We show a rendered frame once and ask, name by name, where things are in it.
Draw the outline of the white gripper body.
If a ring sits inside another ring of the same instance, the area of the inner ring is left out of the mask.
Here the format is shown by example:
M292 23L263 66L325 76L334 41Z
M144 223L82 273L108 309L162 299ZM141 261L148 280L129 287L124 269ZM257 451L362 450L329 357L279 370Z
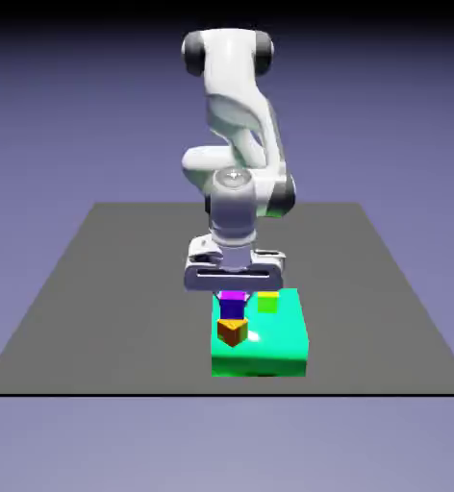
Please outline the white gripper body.
M281 269L273 264L251 264L228 271L209 264L194 263L185 270L187 290L197 291L278 291L283 285Z

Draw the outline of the small purple cube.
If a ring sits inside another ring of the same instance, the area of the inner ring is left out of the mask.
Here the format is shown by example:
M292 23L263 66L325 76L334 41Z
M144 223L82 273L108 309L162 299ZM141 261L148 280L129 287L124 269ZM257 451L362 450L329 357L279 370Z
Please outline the small purple cube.
M238 290L223 290L219 293L219 318L242 320L246 304L246 293Z

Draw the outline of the small orange cube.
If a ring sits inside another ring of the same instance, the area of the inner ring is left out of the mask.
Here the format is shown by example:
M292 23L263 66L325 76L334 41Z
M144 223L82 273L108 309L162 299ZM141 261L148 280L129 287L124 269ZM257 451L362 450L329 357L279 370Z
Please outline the small orange cube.
M230 347L236 347L248 338L248 320L223 319L216 323L217 338Z

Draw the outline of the small green cube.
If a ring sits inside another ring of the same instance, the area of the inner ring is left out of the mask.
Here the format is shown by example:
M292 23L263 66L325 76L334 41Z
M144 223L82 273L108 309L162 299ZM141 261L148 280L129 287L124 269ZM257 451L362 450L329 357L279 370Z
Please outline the small green cube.
M279 291L260 291L257 293L257 311L264 314L275 314L278 312Z

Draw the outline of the large green box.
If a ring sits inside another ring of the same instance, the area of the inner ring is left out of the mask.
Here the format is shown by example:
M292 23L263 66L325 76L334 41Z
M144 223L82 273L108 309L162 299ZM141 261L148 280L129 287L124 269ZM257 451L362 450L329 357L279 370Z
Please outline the large green box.
M295 288L280 291L278 312L257 311L257 293L246 302L248 338L230 347L217 338L219 301L212 300L212 375L214 377L303 377L309 358L309 337Z

